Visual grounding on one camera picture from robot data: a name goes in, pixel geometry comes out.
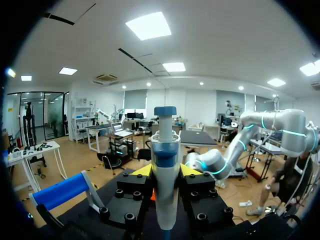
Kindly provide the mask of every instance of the person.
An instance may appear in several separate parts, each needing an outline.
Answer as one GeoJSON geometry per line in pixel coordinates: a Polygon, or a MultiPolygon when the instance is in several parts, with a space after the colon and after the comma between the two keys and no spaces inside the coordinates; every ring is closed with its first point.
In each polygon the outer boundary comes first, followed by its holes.
{"type": "Polygon", "coordinates": [[[308,182],[312,174],[312,160],[309,159],[303,179],[292,199],[290,197],[294,193],[302,176],[303,169],[307,163],[309,152],[303,152],[297,161],[295,157],[288,157],[285,164],[282,165],[272,177],[271,182],[262,189],[260,203],[256,209],[247,210],[248,216],[261,215],[264,211],[264,205],[271,192],[274,197],[279,197],[284,203],[290,200],[291,204],[297,204],[301,200],[308,182]]]}

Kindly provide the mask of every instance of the white shelving unit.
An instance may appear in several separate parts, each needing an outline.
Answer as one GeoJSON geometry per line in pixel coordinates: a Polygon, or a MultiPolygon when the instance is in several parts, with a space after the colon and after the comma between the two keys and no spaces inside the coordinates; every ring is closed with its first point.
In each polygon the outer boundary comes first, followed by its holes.
{"type": "Polygon", "coordinates": [[[79,140],[87,138],[86,127],[92,126],[95,105],[95,103],[91,103],[90,106],[72,106],[72,138],[76,143],[78,143],[79,140]]]}

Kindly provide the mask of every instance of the ceiling light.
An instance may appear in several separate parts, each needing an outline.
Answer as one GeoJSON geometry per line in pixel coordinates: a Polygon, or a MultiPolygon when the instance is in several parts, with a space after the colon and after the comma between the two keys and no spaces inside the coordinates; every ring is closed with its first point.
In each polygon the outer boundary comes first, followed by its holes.
{"type": "Polygon", "coordinates": [[[171,35],[168,23],[161,11],[135,18],[125,24],[140,40],[171,35]]]}
{"type": "Polygon", "coordinates": [[[31,81],[32,76],[21,76],[21,81],[31,81]]]}
{"type": "Polygon", "coordinates": [[[307,65],[300,67],[300,71],[309,77],[309,76],[318,74],[320,69],[319,67],[316,66],[316,63],[310,62],[307,65]]]}
{"type": "Polygon", "coordinates": [[[268,84],[270,84],[270,85],[272,85],[274,87],[280,87],[282,85],[285,85],[286,82],[282,81],[279,78],[274,78],[274,79],[271,79],[270,81],[268,81],[268,84]]]}
{"type": "Polygon", "coordinates": [[[185,65],[183,62],[172,62],[164,63],[162,66],[167,72],[184,72],[186,71],[185,65]]]}
{"type": "Polygon", "coordinates": [[[65,75],[73,75],[76,71],[78,71],[77,69],[72,69],[72,68],[67,68],[67,67],[63,67],[59,74],[65,74],[65,75]]]}
{"type": "Polygon", "coordinates": [[[6,74],[8,74],[9,76],[15,78],[16,77],[16,73],[15,71],[13,71],[11,68],[7,68],[6,69],[6,74]]]}

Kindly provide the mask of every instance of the shorts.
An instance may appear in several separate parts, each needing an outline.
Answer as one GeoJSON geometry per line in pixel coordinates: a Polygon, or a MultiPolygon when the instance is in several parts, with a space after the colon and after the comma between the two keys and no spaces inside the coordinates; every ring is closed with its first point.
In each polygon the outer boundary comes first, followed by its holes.
{"type": "Polygon", "coordinates": [[[274,197],[280,198],[280,200],[284,203],[288,202],[291,195],[294,193],[294,189],[291,187],[287,187],[286,184],[282,180],[279,181],[279,189],[277,192],[273,192],[272,195],[274,197]]]}

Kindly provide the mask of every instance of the fire extinguisher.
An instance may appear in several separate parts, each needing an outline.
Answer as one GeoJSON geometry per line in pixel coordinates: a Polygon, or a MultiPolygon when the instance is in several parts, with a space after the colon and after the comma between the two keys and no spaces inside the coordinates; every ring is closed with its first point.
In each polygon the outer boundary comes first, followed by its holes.
{"type": "Polygon", "coordinates": [[[18,145],[18,148],[22,148],[20,137],[16,138],[16,144],[18,145]]]}

